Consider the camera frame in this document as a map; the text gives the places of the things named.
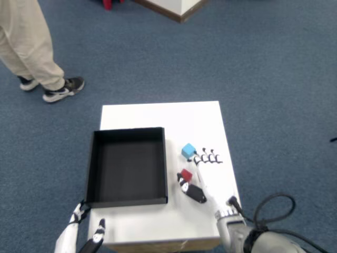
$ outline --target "black fingertip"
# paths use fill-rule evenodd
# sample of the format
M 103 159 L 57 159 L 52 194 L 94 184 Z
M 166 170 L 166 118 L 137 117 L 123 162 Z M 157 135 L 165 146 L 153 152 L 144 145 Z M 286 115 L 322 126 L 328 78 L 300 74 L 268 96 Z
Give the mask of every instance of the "black fingertip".
M 101 219 L 100 220 L 100 226 L 102 226 L 103 228 L 105 228 L 105 219 Z

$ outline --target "blue carpet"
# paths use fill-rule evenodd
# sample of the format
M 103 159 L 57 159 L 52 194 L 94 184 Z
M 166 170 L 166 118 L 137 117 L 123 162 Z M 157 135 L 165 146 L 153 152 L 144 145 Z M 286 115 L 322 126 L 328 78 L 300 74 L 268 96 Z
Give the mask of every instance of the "blue carpet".
M 45 104 L 0 65 L 1 253 L 53 252 L 103 104 L 207 100 L 220 101 L 244 210 L 288 192 L 298 208 L 271 227 L 337 252 L 336 0 L 212 0 L 182 25 L 131 1 L 40 2 L 55 61 L 86 87 Z

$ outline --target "white table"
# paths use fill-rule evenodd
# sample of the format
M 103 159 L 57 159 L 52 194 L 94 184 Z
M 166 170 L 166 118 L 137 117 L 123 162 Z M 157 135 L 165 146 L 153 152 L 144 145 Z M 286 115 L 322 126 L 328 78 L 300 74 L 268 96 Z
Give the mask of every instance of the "white table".
M 168 203 L 165 205 L 98 208 L 90 215 L 88 237 L 91 237 L 101 218 L 106 221 L 104 245 L 124 252 L 155 252 L 191 250 L 188 241 L 202 240 L 197 249 L 216 246 L 219 233 L 214 215 L 207 203 L 199 204 L 180 190 L 176 174 L 183 168 L 194 172 L 193 163 L 181 155 L 184 145 L 196 148 L 212 147 L 221 154 L 224 166 L 230 170 L 234 192 L 239 199 L 225 129 L 218 101 L 191 103 L 160 103 L 104 105 L 101 130 L 164 127 L 166 138 L 166 163 Z M 194 183 L 197 175 L 193 174 Z M 170 248 L 165 242 L 177 242 Z M 166 250 L 159 250 L 155 243 L 164 243 Z M 152 250 L 129 245 L 151 245 Z

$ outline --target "blue cube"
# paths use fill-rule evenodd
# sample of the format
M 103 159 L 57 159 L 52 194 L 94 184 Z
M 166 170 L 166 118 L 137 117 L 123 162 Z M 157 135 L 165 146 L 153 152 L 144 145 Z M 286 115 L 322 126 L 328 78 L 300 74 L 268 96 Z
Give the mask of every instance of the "blue cube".
M 187 144 L 185 147 L 183 147 L 181 154 L 186 158 L 189 159 L 194 155 L 195 148 L 191 144 Z

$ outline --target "small block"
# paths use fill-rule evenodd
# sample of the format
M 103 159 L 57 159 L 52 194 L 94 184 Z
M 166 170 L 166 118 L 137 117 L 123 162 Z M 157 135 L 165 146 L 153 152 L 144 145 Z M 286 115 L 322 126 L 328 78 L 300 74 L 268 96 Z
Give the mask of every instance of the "small block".
M 187 144 L 185 147 L 183 147 L 181 154 L 186 158 L 190 158 L 194 155 L 195 148 L 191 144 Z
M 182 177 L 185 179 L 186 182 L 190 182 L 192 179 L 192 173 L 190 173 L 188 170 L 183 169 L 181 171 Z

